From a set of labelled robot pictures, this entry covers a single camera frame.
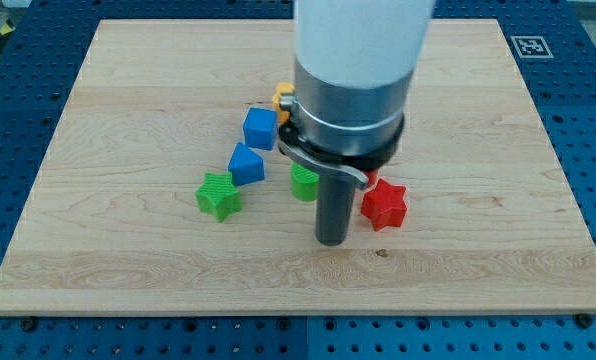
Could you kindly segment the red block behind arm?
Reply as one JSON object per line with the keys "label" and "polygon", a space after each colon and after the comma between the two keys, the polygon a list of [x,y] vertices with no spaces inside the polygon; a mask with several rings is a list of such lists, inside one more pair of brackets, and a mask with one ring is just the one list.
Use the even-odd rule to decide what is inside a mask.
{"label": "red block behind arm", "polygon": [[371,171],[365,171],[364,174],[367,176],[368,178],[368,182],[367,182],[367,187],[368,188],[372,188],[376,185],[377,181],[378,181],[378,170],[371,170]]}

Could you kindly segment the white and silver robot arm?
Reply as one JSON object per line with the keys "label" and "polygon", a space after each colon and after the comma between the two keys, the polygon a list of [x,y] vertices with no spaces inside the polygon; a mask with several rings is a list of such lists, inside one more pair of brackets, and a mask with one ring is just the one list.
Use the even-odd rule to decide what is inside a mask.
{"label": "white and silver robot arm", "polygon": [[397,148],[433,0],[298,0],[279,147],[322,178],[368,184]]}

